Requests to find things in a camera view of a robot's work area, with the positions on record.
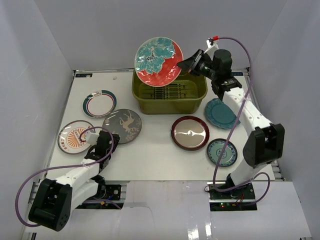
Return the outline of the dark red rimmed plate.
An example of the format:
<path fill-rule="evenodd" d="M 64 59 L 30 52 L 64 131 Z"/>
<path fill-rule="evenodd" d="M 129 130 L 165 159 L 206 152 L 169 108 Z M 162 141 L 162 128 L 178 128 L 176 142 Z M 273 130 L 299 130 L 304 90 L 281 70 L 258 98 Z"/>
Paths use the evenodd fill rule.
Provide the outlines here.
<path fill-rule="evenodd" d="M 173 142 L 187 151 L 197 151 L 209 141 L 210 130 L 208 125 L 195 116 L 182 116 L 171 126 L 170 135 Z"/>

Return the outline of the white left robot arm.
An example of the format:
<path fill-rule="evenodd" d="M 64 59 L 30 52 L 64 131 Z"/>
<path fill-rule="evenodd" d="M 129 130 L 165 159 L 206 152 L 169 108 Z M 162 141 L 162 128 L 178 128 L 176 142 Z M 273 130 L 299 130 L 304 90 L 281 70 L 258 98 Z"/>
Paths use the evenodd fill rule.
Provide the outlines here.
<path fill-rule="evenodd" d="M 105 179 L 99 174 L 107 167 L 120 136 L 101 130 L 89 132 L 87 139 L 91 147 L 79 166 L 39 184 L 28 214 L 29 221 L 59 232 L 75 208 L 89 198 L 99 200 L 105 196 Z"/>

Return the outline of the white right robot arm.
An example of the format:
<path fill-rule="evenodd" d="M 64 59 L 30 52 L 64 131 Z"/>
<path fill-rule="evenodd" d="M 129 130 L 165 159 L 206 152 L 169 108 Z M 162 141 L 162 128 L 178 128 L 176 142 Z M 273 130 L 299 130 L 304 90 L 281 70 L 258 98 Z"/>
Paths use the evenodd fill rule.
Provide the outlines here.
<path fill-rule="evenodd" d="M 204 76 L 211 80 L 213 92 L 236 115 L 236 121 L 244 127 L 248 139 L 243 147 L 243 160 L 230 173 L 217 192 L 236 200 L 244 193 L 247 185 L 260 171 L 283 155 L 285 129 L 282 124 L 274 124 L 264 117 L 248 99 L 248 91 L 233 76 L 232 55 L 228 50 L 218 49 L 210 57 L 199 49 L 191 57 L 180 61 L 177 66 L 194 76 Z"/>

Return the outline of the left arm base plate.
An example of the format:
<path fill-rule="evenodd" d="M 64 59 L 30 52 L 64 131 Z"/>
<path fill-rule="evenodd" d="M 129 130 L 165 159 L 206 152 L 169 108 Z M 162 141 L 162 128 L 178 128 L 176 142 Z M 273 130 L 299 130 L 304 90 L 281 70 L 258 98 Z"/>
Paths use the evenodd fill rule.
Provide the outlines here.
<path fill-rule="evenodd" d="M 107 184 L 98 187 L 97 194 L 90 197 L 81 207 L 93 210 L 120 210 L 124 203 L 121 202 L 120 184 Z"/>

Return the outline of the red teal floral plate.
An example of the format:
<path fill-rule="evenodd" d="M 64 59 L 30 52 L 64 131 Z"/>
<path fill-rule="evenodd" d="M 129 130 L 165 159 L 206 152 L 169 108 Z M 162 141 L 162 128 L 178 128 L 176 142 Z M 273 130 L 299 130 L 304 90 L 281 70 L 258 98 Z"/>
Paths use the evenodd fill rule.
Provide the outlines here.
<path fill-rule="evenodd" d="M 153 37 L 137 50 L 134 70 L 141 82 L 150 87 L 171 84 L 181 73 L 177 66 L 184 59 L 179 45 L 168 37 Z"/>

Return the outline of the grey reindeer plate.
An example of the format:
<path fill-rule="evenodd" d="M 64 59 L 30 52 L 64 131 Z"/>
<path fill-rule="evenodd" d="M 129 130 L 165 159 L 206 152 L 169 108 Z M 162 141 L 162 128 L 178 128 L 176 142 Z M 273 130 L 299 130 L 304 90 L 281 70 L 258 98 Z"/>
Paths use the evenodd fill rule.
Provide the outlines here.
<path fill-rule="evenodd" d="M 119 144 L 124 145 L 135 140 L 142 130 L 140 116 L 130 109 L 118 109 L 106 116 L 102 127 L 119 136 Z"/>

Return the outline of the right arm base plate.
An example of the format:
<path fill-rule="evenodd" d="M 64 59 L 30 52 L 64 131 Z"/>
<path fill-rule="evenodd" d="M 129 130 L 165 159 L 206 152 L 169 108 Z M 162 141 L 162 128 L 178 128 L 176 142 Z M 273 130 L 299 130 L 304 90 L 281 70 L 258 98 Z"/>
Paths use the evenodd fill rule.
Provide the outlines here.
<path fill-rule="evenodd" d="M 211 212 L 257 211 L 256 195 L 251 183 L 228 192 L 218 192 L 211 185 L 204 191 L 208 193 Z"/>

